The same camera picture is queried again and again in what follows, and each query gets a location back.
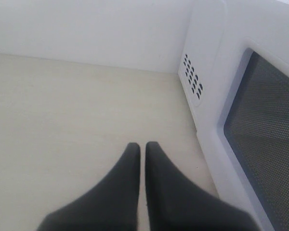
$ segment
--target white microwave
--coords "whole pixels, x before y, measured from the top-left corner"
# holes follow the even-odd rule
[[[196,0],[179,76],[220,198],[289,231],[289,0]]]

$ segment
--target mesh screen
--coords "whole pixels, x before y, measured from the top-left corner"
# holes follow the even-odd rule
[[[224,134],[275,230],[289,231],[289,78],[255,52]]]

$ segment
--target white surface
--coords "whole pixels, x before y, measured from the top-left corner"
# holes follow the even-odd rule
[[[177,73],[194,0],[0,0],[0,53]]]
[[[220,198],[247,210],[262,230],[270,231],[273,227],[225,139],[223,125],[252,50],[289,76],[289,0],[218,2],[213,6],[210,1],[196,1],[197,13],[191,19],[179,76]],[[215,13],[199,10],[206,8]],[[194,38],[203,33],[208,39],[194,43]],[[205,94],[198,107],[185,80],[185,53],[199,67],[205,81]]]
[[[93,187],[130,141],[142,148],[139,230],[149,230],[148,141],[217,195],[177,75],[0,55],[0,231],[35,230]]]

